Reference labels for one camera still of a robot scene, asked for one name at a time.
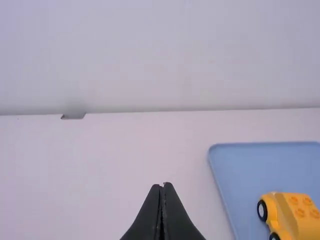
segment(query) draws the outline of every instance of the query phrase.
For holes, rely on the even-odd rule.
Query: black wheel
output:
[[[280,237],[275,232],[270,234],[269,240],[280,240]]]
[[[268,218],[268,210],[265,201],[260,200],[256,205],[256,211],[261,221],[266,222]]]

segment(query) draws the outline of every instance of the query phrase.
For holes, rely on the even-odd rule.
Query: light blue plastic tray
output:
[[[264,193],[306,193],[320,207],[317,142],[216,144],[209,162],[237,240],[269,239],[257,215]]]

